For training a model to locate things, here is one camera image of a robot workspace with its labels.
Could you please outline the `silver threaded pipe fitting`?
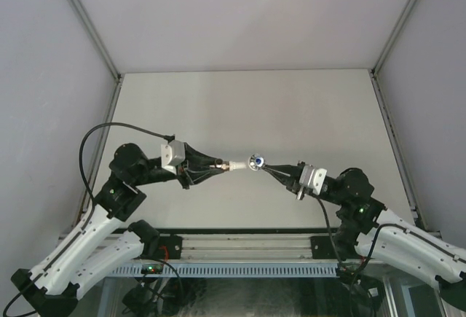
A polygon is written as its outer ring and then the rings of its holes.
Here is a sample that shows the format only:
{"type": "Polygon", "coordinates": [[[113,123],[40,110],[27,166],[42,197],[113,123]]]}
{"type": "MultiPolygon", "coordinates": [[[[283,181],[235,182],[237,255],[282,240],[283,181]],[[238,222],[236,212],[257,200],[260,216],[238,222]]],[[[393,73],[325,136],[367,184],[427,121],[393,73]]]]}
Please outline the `silver threaded pipe fitting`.
{"type": "Polygon", "coordinates": [[[222,170],[224,172],[232,171],[234,169],[233,162],[225,161],[225,160],[222,160],[220,158],[215,159],[213,161],[212,167],[215,168],[215,169],[222,170]]]}

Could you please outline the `white plastic water faucet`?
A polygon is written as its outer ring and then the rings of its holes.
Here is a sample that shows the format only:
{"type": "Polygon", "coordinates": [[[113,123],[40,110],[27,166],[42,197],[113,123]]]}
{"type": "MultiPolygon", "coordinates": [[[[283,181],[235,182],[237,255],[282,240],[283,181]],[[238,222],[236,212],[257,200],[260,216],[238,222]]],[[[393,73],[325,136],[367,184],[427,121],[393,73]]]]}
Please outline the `white plastic water faucet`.
{"type": "Polygon", "coordinates": [[[250,171],[259,171],[265,165],[265,159],[260,154],[252,154],[244,161],[240,162],[229,162],[229,171],[239,171],[239,170],[250,170],[250,171]]]}

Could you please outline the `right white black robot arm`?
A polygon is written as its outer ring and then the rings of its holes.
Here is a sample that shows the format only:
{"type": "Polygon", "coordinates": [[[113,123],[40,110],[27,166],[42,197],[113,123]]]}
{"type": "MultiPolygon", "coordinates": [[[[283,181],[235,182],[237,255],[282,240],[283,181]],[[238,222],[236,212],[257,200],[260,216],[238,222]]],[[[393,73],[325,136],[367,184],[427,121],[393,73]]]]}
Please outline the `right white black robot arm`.
{"type": "Polygon", "coordinates": [[[341,224],[331,243],[340,260],[364,258],[358,272],[375,259],[425,282],[450,305],[465,298],[465,250],[412,225],[373,198],[374,187],[361,169],[348,168],[336,178],[304,162],[263,164],[261,169],[299,200],[309,195],[338,206],[341,224]]]}

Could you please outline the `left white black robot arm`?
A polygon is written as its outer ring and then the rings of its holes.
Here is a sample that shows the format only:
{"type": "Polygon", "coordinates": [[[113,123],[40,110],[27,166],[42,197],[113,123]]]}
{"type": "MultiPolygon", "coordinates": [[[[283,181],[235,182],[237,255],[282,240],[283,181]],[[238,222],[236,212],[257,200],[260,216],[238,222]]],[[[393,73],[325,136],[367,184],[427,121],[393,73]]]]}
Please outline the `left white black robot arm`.
{"type": "Polygon", "coordinates": [[[146,199],[140,186],[176,180],[189,189],[233,166],[180,141],[163,145],[162,156],[154,159],[136,144],[120,146],[109,165],[108,181],[84,218],[43,261],[30,270],[17,270],[11,281],[35,313],[69,316],[79,300],[118,266],[134,258],[162,258],[160,234],[144,220],[133,222],[115,243],[97,250],[146,199]]]}

